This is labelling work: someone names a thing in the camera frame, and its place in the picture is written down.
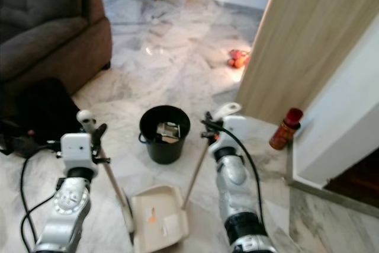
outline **trash in bucket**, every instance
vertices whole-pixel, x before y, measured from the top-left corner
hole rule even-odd
[[[190,127],[190,119],[181,109],[157,106],[142,116],[139,140],[146,145],[152,160],[170,164],[180,157]]]
[[[169,121],[159,123],[156,128],[156,140],[162,142],[174,143],[180,139],[180,124],[171,123]]]

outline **black cable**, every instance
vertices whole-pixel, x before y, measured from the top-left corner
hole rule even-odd
[[[42,206],[43,204],[47,203],[48,201],[50,201],[54,196],[55,196],[56,192],[51,195],[50,197],[46,198],[45,200],[43,200],[41,203],[39,203],[38,205],[34,206],[31,210],[27,211],[26,214],[24,215],[22,221],[21,221],[21,224],[20,224],[20,234],[21,234],[21,239],[23,240],[23,243],[25,245],[25,248],[26,250],[28,251],[28,253],[31,253],[31,249],[29,247],[29,244],[26,240],[26,237],[25,237],[25,233],[24,233],[24,224],[25,224],[25,221],[27,219],[29,219],[30,217],[30,214],[33,210],[37,209],[38,207]]]
[[[261,216],[261,223],[262,223],[262,226],[263,228],[265,229],[266,231],[266,226],[265,226],[265,221],[264,221],[264,217],[263,217],[263,206],[262,206],[262,194],[261,194],[261,181],[259,179],[259,174],[258,174],[258,170],[255,166],[255,163],[253,161],[253,159],[251,158],[248,150],[245,148],[245,146],[242,144],[242,142],[232,133],[230,132],[229,130],[225,129],[224,127],[221,127],[219,126],[218,124],[215,124],[213,123],[212,121],[205,121],[205,120],[201,120],[201,123],[202,124],[205,124],[206,126],[208,127],[211,127],[212,129],[214,130],[218,130],[220,132],[225,132],[227,135],[229,135],[241,148],[242,150],[244,151],[246,157],[248,158],[250,164],[251,164],[251,167],[253,168],[253,171],[254,171],[254,175],[255,175],[255,181],[256,181],[256,191],[257,191],[257,194],[258,194],[258,205],[259,205],[259,212],[260,212],[260,216]]]
[[[29,159],[32,158],[37,152],[39,152],[42,149],[49,148],[49,147],[50,147],[50,145],[39,146],[31,154],[29,154],[25,158],[25,161],[24,161],[24,164],[23,164],[23,168],[21,170],[21,176],[20,176],[20,196],[21,196],[21,200],[23,201],[23,206],[24,206],[24,210],[25,210],[26,213],[29,211],[28,204],[27,204],[26,199],[25,199],[25,193],[24,193],[24,174],[25,174],[26,166],[28,164]],[[30,225],[30,228],[31,228],[31,233],[33,234],[33,239],[34,239],[34,243],[35,243],[35,242],[37,242],[38,236],[37,236],[37,233],[36,233],[36,229],[34,227],[33,220],[32,220],[32,218],[29,215],[27,216],[27,220],[29,222],[29,225]]]

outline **dark doorway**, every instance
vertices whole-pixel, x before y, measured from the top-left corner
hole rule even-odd
[[[379,208],[379,149],[331,179],[325,189]]]

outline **dustpan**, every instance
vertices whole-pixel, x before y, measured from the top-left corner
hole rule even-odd
[[[179,187],[149,188],[131,200],[136,226],[134,252],[151,253],[184,239],[189,234]]]

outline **wooden stick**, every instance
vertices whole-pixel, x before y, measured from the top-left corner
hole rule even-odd
[[[106,158],[106,155],[105,155],[104,150],[102,148],[100,150],[100,157]],[[117,180],[113,174],[112,168],[110,167],[109,164],[103,164],[103,166],[104,166],[105,172],[108,175],[109,180],[111,181],[113,189],[116,192],[116,196],[118,198],[118,201],[120,202],[120,204],[122,206],[127,206],[128,203],[127,203],[127,200],[125,198],[124,192],[123,192],[123,190],[121,190],[120,186],[118,185]]]
[[[182,210],[185,210],[185,208],[187,207],[188,200],[189,200],[191,192],[192,192],[192,188],[194,187],[195,180],[196,180],[197,175],[199,173],[201,164],[203,163],[204,158],[207,156],[207,152],[208,152],[208,144],[205,144],[204,150],[203,150],[203,152],[202,152],[202,154],[200,156],[199,161],[197,162],[197,165],[196,165],[196,168],[195,168],[195,172],[192,175],[191,182],[189,183],[189,187],[188,187],[188,191],[187,191],[187,196],[185,197],[184,203],[182,205]]]

